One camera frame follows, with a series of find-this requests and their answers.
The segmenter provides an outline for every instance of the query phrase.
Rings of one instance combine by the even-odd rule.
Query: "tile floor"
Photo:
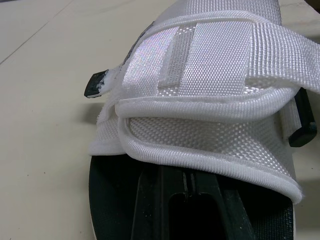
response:
[[[92,240],[88,201],[96,116],[92,73],[120,63],[174,0],[0,0],[0,240]],[[280,0],[283,24],[317,39],[320,15]],[[310,94],[320,123],[320,97]],[[320,239],[320,139],[294,153],[305,199],[298,240]]]

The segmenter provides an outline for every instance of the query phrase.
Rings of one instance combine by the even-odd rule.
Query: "fabric upper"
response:
[[[212,172],[302,199],[288,137],[294,96],[320,94],[320,47],[277,0],[178,0],[101,83],[89,152]]]

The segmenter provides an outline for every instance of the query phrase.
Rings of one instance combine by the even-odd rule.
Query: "black plastic tab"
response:
[[[299,113],[301,128],[289,137],[289,144],[293,148],[299,148],[315,138],[317,135],[317,125],[312,113],[307,91],[304,88],[300,88],[294,99]]]
[[[85,97],[87,97],[87,98],[100,97],[100,95],[99,95],[100,83],[101,83],[102,79],[104,79],[104,77],[108,73],[108,71],[109,71],[109,69],[95,73],[92,75],[92,77],[90,78],[90,80],[84,90]]]

